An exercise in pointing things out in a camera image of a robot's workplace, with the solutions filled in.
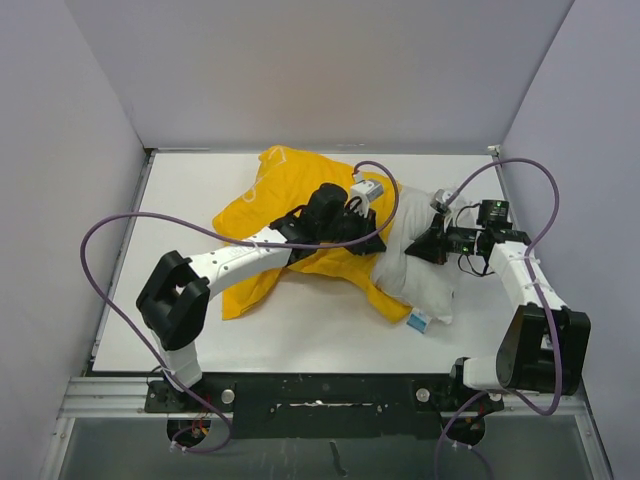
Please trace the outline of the white pillow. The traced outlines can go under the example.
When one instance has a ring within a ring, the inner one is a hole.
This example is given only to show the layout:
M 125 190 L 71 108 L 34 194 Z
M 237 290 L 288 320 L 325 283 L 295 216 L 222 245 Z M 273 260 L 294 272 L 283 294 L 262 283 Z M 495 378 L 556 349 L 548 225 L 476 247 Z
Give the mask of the white pillow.
M 433 196 L 432 192 L 402 188 L 385 241 L 386 251 L 377 256 L 370 279 L 375 287 L 402 306 L 449 324 L 453 321 L 460 272 L 451 261 L 436 265 L 405 253 L 434 219 L 436 211 L 430 206 Z

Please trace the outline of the yellow printed pillowcase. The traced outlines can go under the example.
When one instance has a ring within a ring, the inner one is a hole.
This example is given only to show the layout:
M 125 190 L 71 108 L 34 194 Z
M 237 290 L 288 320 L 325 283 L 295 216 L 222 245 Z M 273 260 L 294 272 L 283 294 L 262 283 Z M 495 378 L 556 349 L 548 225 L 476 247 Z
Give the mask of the yellow printed pillowcase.
M 264 227 L 273 227 L 286 242 L 296 244 L 287 265 L 303 274 L 344 279 L 360 288 L 369 303 L 389 322 L 396 323 L 410 312 L 372 283 L 370 275 L 377 256 L 353 255 L 349 247 L 379 234 L 385 242 L 396 189 L 379 174 L 369 174 L 384 186 L 384 194 L 370 209 L 376 212 L 376 230 L 348 243 L 329 241 L 334 220 L 349 209 L 353 168 L 318 153 L 286 146 L 270 147 L 259 156 L 254 185 L 226 206 L 212 221 L 225 237 L 245 239 Z

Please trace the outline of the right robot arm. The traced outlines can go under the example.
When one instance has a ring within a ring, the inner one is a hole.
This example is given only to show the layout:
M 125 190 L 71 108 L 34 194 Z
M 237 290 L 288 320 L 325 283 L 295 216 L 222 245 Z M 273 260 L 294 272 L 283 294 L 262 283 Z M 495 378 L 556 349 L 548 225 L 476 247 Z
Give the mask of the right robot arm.
M 405 253 L 443 265 L 448 257 L 477 256 L 482 272 L 501 280 L 514 307 L 512 320 L 497 353 L 489 357 L 461 358 L 447 381 L 448 402 L 469 408 L 481 390 L 523 390 L 572 395 L 580 384 L 591 322 L 586 313 L 570 309 L 548 284 L 537 259 L 528 250 L 531 240 L 509 221 L 509 203 L 484 200 L 474 207 L 474 227 L 446 220 L 451 209 L 434 200 L 430 226 Z

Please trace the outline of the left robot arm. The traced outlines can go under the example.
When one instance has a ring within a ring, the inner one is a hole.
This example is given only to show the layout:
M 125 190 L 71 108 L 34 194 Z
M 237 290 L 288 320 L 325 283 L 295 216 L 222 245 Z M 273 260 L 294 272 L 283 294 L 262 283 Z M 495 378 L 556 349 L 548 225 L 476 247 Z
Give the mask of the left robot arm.
M 384 252 L 371 207 L 383 192 L 377 180 L 359 180 L 348 190 L 324 183 L 306 204 L 240 244 L 191 257 L 171 251 L 159 259 L 136 307 L 156 341 L 170 383 L 167 396 L 177 408 L 193 410 L 203 399 L 195 340 L 209 301 L 252 276 L 296 264 L 318 250 L 344 248 L 356 256 Z

